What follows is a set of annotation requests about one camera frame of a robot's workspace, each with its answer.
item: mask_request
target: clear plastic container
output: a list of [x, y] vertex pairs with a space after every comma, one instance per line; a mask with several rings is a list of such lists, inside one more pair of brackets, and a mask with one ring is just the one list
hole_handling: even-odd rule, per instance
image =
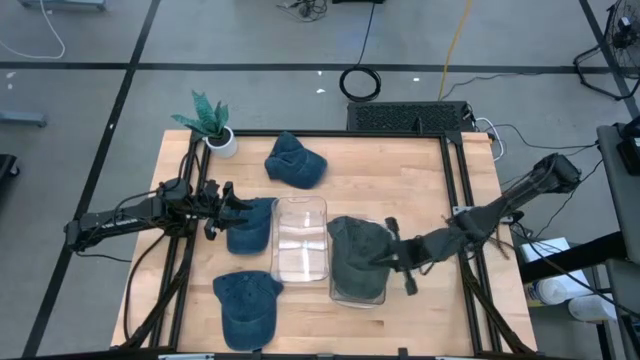
[[[368, 222], [372, 222], [372, 223], [376, 223], [380, 226], [382, 226], [383, 228], [387, 228], [384, 224], [380, 224], [377, 221], [373, 221], [371, 219], [362, 219]], [[329, 297], [331, 298], [331, 300], [335, 301], [337, 304], [340, 305], [344, 305], [344, 306], [349, 306], [349, 307], [354, 307], [354, 308], [360, 308], [360, 309], [371, 309], [374, 307], [377, 307], [379, 305], [384, 304], [384, 301], [386, 299], [386, 295], [387, 295], [387, 289], [385, 287], [385, 289], [382, 291], [382, 293], [380, 293], [379, 296], [373, 298], [373, 299], [363, 299], [363, 298], [356, 298], [353, 296], [349, 296], [349, 295], [345, 295], [343, 293], [340, 292], [340, 289], [338, 289], [336, 287], [336, 283], [335, 281], [333, 281], [333, 276], [331, 277], [331, 281], [329, 284]]]
[[271, 276], [282, 282], [329, 275], [327, 203], [318, 196], [280, 198], [271, 205]]

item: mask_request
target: gray floor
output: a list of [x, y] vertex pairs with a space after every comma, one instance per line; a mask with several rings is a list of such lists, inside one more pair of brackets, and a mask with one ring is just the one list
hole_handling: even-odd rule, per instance
[[[301, 24], [277, 11], [278, 2], [163, 0], [142, 61], [357, 60], [370, 5], [330, 5], [325, 19]], [[590, 1], [601, 25], [610, 2]], [[64, 61], [129, 61], [149, 4], [110, 0], [106, 13], [54, 9], [52, 22], [67, 45]], [[442, 64], [463, 7], [464, 0], [389, 0], [376, 9], [364, 62]], [[25, 10], [16, 1], [0, 3], [0, 39], [30, 54], [59, 51], [37, 9]], [[485, 0], [474, 4], [452, 63], [570, 65], [575, 55], [594, 44], [577, 0]], [[0, 48], [0, 61], [20, 60]], [[606, 65], [601, 55], [588, 64]], [[3, 76], [14, 72], [10, 78]], [[0, 216], [0, 272], [11, 279], [0, 295], [0, 358], [22, 352], [60, 251], [62, 227], [73, 215], [123, 75], [114, 70], [0, 71], [0, 108], [41, 111], [50, 124], [44, 129], [0, 126], [0, 152], [14, 153], [22, 163], [22, 175], [8, 192]], [[377, 101], [437, 97], [438, 73], [380, 75], [383, 87]], [[475, 75], [451, 73], [447, 88]], [[169, 116], [190, 112], [191, 89], [229, 103], [230, 125], [237, 129], [344, 129], [348, 101], [337, 87], [339, 76], [330, 71], [138, 71], [90, 208], [111, 208], [118, 199], [149, 188], [162, 133], [178, 128]], [[611, 75], [589, 79], [617, 90]], [[369, 81], [356, 74], [348, 86], [365, 93]], [[624, 103], [582, 87], [575, 75], [477, 81], [456, 89], [449, 99], [466, 100], [476, 116], [514, 124], [528, 141], [550, 146], [590, 144], [598, 125], [630, 120]], [[525, 147], [510, 129], [500, 128], [500, 134], [507, 149], [497, 163], [502, 181], [525, 173], [549, 153]], [[589, 172], [599, 154], [590, 149], [572, 160]], [[525, 225], [541, 229], [564, 199], [537, 199], [525, 209]], [[601, 168], [544, 235], [582, 243], [616, 229]], [[134, 239], [123, 236], [92, 250], [130, 257]], [[74, 258], [40, 354], [107, 348], [127, 269], [108, 260]], [[599, 359], [595, 327], [558, 314], [566, 315], [565, 309], [532, 312], [540, 349], [549, 355]]]

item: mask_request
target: baseball cap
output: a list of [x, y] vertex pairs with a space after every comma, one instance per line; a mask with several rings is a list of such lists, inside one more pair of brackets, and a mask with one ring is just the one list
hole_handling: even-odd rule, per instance
[[272, 180], [282, 180], [299, 189], [311, 189], [324, 175], [327, 160], [304, 146], [289, 132], [278, 136], [264, 167]]
[[213, 280], [213, 292], [222, 304], [222, 333], [227, 346], [252, 351], [273, 339], [276, 298], [283, 288], [264, 271], [240, 271]]
[[247, 222], [227, 229], [227, 249], [236, 255], [252, 255], [264, 251], [271, 232], [271, 204], [275, 198], [245, 201], [249, 210], [225, 210], [225, 215], [247, 219]]
[[338, 217], [327, 224], [333, 239], [331, 277], [344, 296], [372, 300], [384, 292], [390, 268], [369, 262], [391, 246], [391, 234], [379, 224]]

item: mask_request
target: wooden table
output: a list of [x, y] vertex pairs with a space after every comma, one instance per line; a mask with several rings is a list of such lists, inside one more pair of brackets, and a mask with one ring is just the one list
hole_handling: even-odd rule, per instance
[[[473, 195], [477, 205], [500, 195], [496, 170], [486, 134], [463, 134]], [[176, 176], [188, 147], [188, 131], [164, 135], [152, 188]], [[212, 157], [207, 178], [233, 181], [236, 194], [253, 197], [318, 195], [327, 201], [328, 220], [350, 215], [383, 222], [395, 216], [403, 239], [444, 226], [451, 214], [439, 142], [424, 138], [300, 138], [328, 163], [322, 183], [312, 190], [298, 190], [270, 181], [264, 169], [275, 138], [240, 137], [238, 153], [230, 159]], [[457, 169], [451, 148], [453, 168]], [[458, 194], [461, 185], [457, 171]], [[160, 230], [140, 234], [134, 261], [160, 235]], [[497, 236], [511, 242], [507, 228]], [[226, 249], [226, 235], [208, 241], [198, 230], [182, 331], [182, 352], [231, 352], [222, 335], [220, 303], [212, 280], [240, 270], [269, 271], [271, 248], [258, 256], [236, 256]], [[140, 265], [132, 284], [130, 329], [135, 329], [155, 304], [169, 241], [161, 243]], [[505, 259], [492, 245], [484, 247], [496, 307], [525, 344], [536, 348], [515, 255]], [[406, 347], [412, 355], [471, 355], [471, 341], [457, 258], [437, 264], [428, 276], [416, 276], [419, 292], [407, 296], [401, 274], [391, 274], [386, 302], [375, 309], [354, 309], [329, 298], [329, 280], [286, 283], [278, 298], [278, 323], [265, 353], [334, 353], [394, 355]], [[478, 318], [489, 347], [485, 315]], [[173, 306], [165, 313], [169, 324]], [[162, 343], [169, 326], [163, 327]], [[124, 341], [122, 309], [113, 344]]]

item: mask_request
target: green plant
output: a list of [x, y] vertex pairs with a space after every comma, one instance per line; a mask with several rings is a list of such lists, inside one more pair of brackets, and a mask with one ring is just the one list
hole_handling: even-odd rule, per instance
[[203, 92], [198, 94], [191, 90], [193, 96], [193, 104], [196, 107], [198, 119], [190, 119], [182, 115], [171, 115], [171, 117], [180, 124], [188, 127], [203, 137], [209, 136], [214, 139], [220, 139], [224, 135], [224, 126], [229, 120], [229, 108], [227, 105], [220, 106], [218, 101], [215, 110], [211, 107], [207, 95]]

